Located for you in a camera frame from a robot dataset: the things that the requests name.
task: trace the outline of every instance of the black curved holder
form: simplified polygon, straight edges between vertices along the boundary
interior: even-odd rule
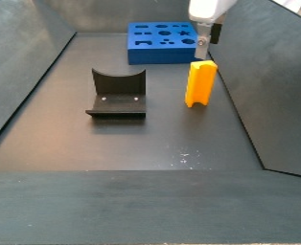
[[[86,113],[102,118],[146,118],[146,70],[111,76],[92,69],[98,96]]]

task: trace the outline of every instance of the gray wall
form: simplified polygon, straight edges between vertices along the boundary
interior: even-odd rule
[[[126,33],[130,22],[189,21],[190,0],[46,0],[82,33]]]
[[[74,35],[43,0],[0,1],[0,130]]]

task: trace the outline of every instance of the black plastic surface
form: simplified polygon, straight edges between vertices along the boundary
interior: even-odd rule
[[[301,175],[301,16],[240,0],[210,52],[265,167]]]
[[[0,173],[0,244],[122,243],[301,244],[301,178],[268,171]]]
[[[130,66],[126,34],[79,34],[0,138],[0,171],[262,170],[220,76],[209,106],[185,103],[189,64]],[[147,72],[145,121],[98,121],[91,69]]]
[[[113,76],[92,69],[96,97],[92,110],[98,118],[143,119],[146,117],[146,70],[129,76]]]

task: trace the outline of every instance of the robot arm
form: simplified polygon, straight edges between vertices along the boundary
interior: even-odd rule
[[[198,41],[195,57],[205,59],[212,39],[212,28],[217,19],[238,0],[191,0],[190,19],[197,22]]]

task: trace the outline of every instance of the orange block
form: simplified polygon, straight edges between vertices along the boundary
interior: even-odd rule
[[[197,61],[191,63],[186,103],[189,107],[195,102],[207,105],[217,76],[218,65],[214,61]]]

